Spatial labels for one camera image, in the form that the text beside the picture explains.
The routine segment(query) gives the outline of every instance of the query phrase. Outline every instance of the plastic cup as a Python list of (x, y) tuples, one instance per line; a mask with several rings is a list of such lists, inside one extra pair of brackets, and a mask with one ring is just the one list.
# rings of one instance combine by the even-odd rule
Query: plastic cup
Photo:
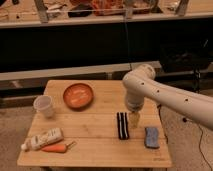
[(46, 118), (50, 118), (54, 115), (52, 98), (50, 96), (38, 96), (33, 102), (33, 107), (37, 112), (42, 113)]

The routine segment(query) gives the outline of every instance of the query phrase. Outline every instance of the orange carrot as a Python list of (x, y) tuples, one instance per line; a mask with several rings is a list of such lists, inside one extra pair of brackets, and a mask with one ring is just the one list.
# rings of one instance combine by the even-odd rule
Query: orange carrot
[(66, 144), (53, 144), (43, 147), (41, 150), (45, 152), (65, 153), (68, 149)]

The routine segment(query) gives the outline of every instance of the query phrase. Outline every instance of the red object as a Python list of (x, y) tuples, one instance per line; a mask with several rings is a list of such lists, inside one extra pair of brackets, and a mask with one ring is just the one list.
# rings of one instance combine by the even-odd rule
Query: red object
[(82, 109), (93, 100), (92, 88), (84, 83), (76, 83), (64, 91), (64, 102), (73, 109)]

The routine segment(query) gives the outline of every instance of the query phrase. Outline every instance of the table leg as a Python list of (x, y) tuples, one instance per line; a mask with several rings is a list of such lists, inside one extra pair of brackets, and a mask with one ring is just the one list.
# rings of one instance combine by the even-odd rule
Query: table leg
[(50, 167), (41, 167), (41, 169), (44, 171), (53, 171)]

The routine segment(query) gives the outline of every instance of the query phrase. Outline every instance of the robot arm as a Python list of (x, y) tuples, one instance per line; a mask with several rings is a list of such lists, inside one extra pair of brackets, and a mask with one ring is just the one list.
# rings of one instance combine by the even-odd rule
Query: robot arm
[(147, 64), (124, 76), (125, 103), (131, 112), (139, 111), (148, 97), (213, 130), (213, 98), (158, 83), (154, 78), (155, 71)]

